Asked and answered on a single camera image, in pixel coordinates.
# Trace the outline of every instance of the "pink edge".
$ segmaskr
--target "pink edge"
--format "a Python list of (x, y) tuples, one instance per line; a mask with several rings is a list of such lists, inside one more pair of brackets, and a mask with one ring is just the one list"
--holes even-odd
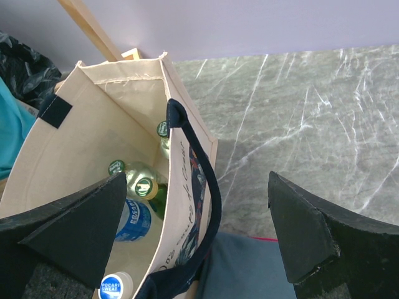
[(270, 239), (270, 238), (258, 238), (258, 237), (252, 237), (253, 239), (256, 240), (261, 240), (261, 241), (270, 241), (270, 242), (278, 242), (277, 239)]

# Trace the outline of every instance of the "purple wall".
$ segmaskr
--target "purple wall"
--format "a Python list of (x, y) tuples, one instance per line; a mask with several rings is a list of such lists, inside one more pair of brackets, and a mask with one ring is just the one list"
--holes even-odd
[[(85, 0), (124, 52), (174, 60), (399, 44), (397, 0)], [(56, 0), (0, 2), (0, 30), (62, 70), (103, 61)]]

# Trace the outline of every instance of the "canvas tote bag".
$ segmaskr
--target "canvas tote bag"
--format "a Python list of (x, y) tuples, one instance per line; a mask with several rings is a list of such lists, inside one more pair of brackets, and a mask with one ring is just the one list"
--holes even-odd
[[(169, 101), (167, 160), (160, 151), (156, 126), (165, 120), (170, 98), (175, 100)], [(128, 272), (135, 286), (133, 298), (177, 294), (177, 298), (193, 298), (194, 286), (184, 291), (220, 221), (220, 193), (213, 173), (216, 148), (217, 140), (166, 53), (157, 59), (89, 67), (78, 62), (26, 138), (0, 202), (0, 218), (106, 178), (108, 165), (116, 159), (143, 161), (168, 178), (165, 220), (142, 240), (114, 242), (105, 275)], [(206, 233), (208, 186), (216, 206)]]

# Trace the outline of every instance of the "green glass bottle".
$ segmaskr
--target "green glass bottle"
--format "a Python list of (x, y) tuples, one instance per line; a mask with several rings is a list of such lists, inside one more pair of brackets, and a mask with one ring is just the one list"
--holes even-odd
[(156, 128), (156, 133), (159, 137), (161, 137), (161, 153), (164, 155), (166, 159), (169, 159), (170, 153), (170, 139), (168, 138), (168, 125), (166, 121), (161, 121), (160, 124)]
[(135, 161), (125, 164), (122, 160), (115, 160), (108, 167), (110, 175), (122, 171), (126, 174), (127, 197), (136, 201), (143, 200), (135, 192), (136, 184), (142, 178), (150, 178), (158, 184), (167, 184), (168, 182), (158, 171), (143, 162)]
[(142, 178), (137, 182), (135, 192), (137, 196), (147, 200), (155, 214), (163, 220), (168, 197), (168, 185), (158, 184), (151, 178)]

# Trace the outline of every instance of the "pocari sweat label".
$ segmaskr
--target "pocari sweat label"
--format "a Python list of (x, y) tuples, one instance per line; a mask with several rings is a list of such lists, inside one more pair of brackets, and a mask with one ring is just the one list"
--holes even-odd
[(151, 212), (138, 201), (126, 199), (115, 241), (134, 241), (144, 237), (150, 230)]
[(101, 299), (119, 299), (121, 295), (121, 283), (115, 277), (108, 277), (104, 279), (100, 287)]

